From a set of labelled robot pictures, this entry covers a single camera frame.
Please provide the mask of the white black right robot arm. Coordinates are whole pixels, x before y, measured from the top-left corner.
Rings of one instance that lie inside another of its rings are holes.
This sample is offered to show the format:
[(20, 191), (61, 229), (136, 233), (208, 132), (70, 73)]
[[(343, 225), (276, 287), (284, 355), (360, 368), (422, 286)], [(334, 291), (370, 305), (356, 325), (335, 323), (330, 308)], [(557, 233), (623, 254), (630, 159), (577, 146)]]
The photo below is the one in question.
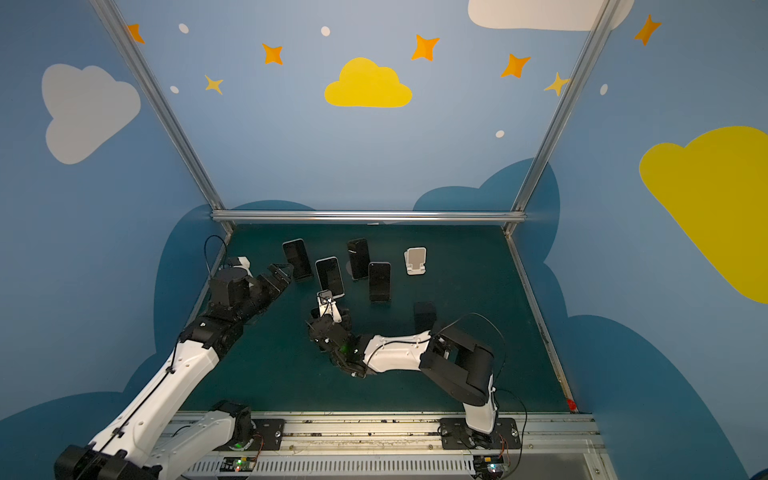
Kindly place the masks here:
[(434, 323), (410, 336), (355, 335), (343, 316), (315, 309), (307, 329), (310, 340), (329, 354), (331, 362), (354, 378), (415, 371), (461, 403), (464, 419), (446, 420), (439, 427), (446, 449), (500, 450), (511, 436), (497, 431), (495, 355), (455, 322)]

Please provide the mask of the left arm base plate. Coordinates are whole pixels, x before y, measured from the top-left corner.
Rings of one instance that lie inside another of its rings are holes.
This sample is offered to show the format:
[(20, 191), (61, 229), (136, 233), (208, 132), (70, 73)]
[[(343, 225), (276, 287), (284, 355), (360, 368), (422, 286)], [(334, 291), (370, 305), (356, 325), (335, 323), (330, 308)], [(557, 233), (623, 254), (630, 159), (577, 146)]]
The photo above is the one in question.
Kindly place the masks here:
[(285, 421), (279, 418), (252, 418), (250, 429), (224, 446), (230, 451), (277, 451), (281, 447)]

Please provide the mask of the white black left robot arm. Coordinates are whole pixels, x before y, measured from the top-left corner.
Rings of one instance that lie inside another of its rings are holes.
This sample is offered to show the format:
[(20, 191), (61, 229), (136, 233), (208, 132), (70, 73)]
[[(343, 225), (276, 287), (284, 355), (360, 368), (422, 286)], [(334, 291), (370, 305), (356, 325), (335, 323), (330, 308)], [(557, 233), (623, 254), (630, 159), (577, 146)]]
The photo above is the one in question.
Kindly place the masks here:
[(267, 273), (253, 276), (247, 258), (228, 259), (209, 281), (207, 309), (181, 331), (164, 365), (87, 445), (70, 445), (59, 455), (55, 478), (178, 479), (218, 447), (249, 446), (255, 438), (251, 409), (226, 400), (168, 442), (158, 440), (242, 336), (246, 323), (290, 285), (292, 270), (289, 264), (272, 264)]

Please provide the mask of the white phone stand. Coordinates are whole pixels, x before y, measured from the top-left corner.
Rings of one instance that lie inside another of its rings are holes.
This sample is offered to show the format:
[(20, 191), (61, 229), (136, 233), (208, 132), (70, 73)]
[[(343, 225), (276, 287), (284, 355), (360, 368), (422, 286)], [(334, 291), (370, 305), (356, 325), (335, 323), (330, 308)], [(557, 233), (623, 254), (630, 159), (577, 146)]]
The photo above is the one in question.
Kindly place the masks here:
[(406, 273), (409, 276), (424, 275), (426, 273), (427, 249), (425, 247), (411, 247), (404, 252)]

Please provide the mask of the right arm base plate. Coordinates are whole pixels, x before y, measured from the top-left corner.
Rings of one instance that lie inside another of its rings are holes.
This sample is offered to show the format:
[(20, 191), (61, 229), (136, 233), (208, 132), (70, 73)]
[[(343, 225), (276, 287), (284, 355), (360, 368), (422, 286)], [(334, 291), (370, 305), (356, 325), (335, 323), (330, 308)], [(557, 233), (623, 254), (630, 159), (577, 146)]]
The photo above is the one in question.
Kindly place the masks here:
[(520, 430), (512, 418), (500, 418), (493, 431), (484, 434), (470, 429), (464, 418), (446, 417), (439, 420), (438, 434), (444, 450), (519, 450)]

